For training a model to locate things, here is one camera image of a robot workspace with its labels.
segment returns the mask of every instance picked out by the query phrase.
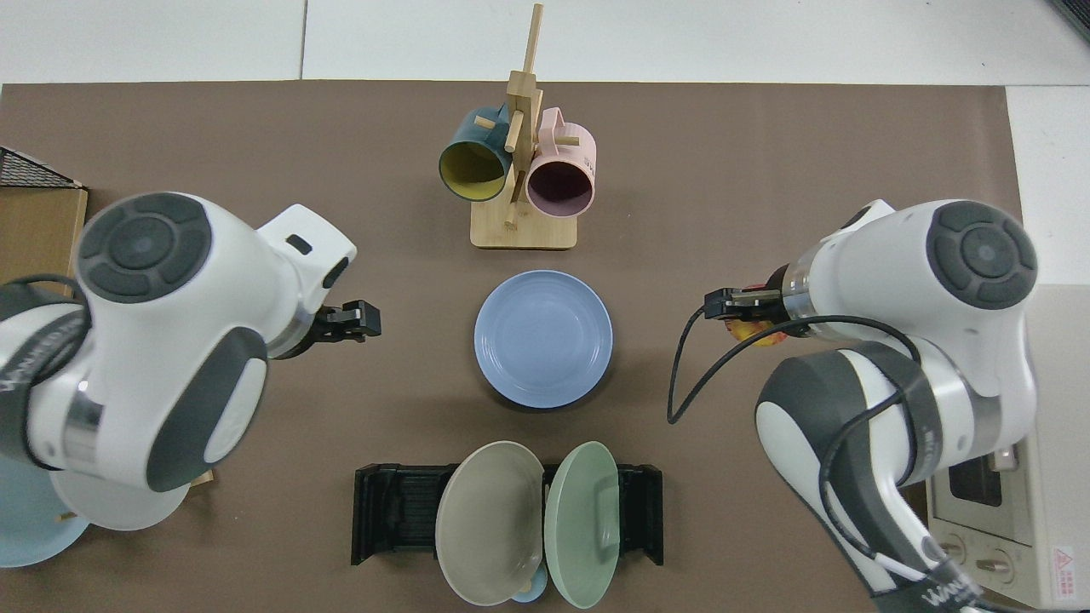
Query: mug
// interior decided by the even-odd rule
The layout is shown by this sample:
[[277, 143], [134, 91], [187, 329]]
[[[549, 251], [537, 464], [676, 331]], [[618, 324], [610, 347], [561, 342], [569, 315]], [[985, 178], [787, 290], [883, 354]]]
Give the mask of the mug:
[[511, 168], [511, 154], [504, 151], [510, 128], [507, 105], [470, 111], [439, 155], [443, 183], [473, 202], [499, 195]]
[[559, 108], [542, 112], [538, 149], [526, 172], [526, 200], [549, 217], [574, 217], [594, 202], [594, 136], [565, 123]]

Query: dish rack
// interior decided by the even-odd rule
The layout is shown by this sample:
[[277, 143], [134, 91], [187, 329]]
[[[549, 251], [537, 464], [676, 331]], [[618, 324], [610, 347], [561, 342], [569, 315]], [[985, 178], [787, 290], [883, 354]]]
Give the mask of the dish rack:
[[[545, 465], [542, 491], [558, 464]], [[376, 553], [429, 550], [435, 553], [435, 518], [443, 491], [458, 464], [405, 466], [372, 464], [355, 471], [352, 565]], [[617, 465], [620, 479], [620, 553], [643, 551], [662, 566], [663, 472], [652, 465]]]

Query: white plate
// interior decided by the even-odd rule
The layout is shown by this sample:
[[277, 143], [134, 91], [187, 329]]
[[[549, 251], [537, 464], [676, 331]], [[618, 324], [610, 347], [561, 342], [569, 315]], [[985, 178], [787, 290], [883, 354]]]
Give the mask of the white plate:
[[620, 557], [620, 480], [609, 449], [597, 441], [568, 454], [545, 502], [545, 563], [568, 602], [590, 609], [602, 600]]
[[73, 472], [50, 472], [57, 495], [81, 517], [110, 530], [143, 530], [162, 521], [182, 504], [186, 483], [169, 492], [130, 488]]
[[69, 512], [49, 483], [49, 471], [0, 456], [0, 568], [28, 566], [68, 549], [87, 520]]
[[518, 443], [498, 441], [450, 477], [435, 520], [435, 550], [450, 588], [479, 606], [499, 604], [542, 562], [542, 468]]

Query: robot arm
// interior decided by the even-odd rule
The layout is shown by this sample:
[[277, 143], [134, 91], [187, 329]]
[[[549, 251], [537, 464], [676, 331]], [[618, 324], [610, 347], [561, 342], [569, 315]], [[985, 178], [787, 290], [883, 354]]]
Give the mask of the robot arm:
[[[86, 312], [3, 288], [0, 420], [21, 436], [5, 436], [0, 452], [155, 492], [189, 483], [238, 445], [269, 358], [380, 334], [378, 311], [363, 301], [322, 305], [355, 253], [301, 205], [256, 231], [185, 194], [111, 205], [78, 245]], [[87, 315], [94, 327], [78, 352], [33, 381]]]
[[[995, 208], [942, 201], [895, 213], [875, 201], [764, 286], [705, 297], [707, 318], [862, 341], [780, 364], [756, 428], [883, 613], [977, 611], [980, 588], [897, 488], [1028, 432], [1036, 387], [1022, 310], [1036, 271], [1025, 231]], [[900, 330], [919, 363], [880, 330], [808, 321], [844, 315]]]

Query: light blue plate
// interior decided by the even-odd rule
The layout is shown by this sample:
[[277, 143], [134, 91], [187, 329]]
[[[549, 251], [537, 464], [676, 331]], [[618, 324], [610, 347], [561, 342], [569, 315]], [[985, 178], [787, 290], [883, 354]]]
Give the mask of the light blue plate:
[[613, 326], [590, 287], [557, 271], [499, 284], [481, 306], [477, 363], [507, 398], [535, 409], [574, 402], [594, 388], [613, 354]]
[[37, 564], [68, 549], [87, 529], [82, 517], [57, 520], [68, 510], [48, 471], [0, 457], [0, 568]]
[[545, 564], [542, 563], [537, 567], [537, 572], [534, 573], [534, 578], [530, 580], [530, 589], [512, 596], [511, 600], [520, 604], [529, 604], [545, 593], [546, 586], [548, 586], [548, 570], [545, 569]]

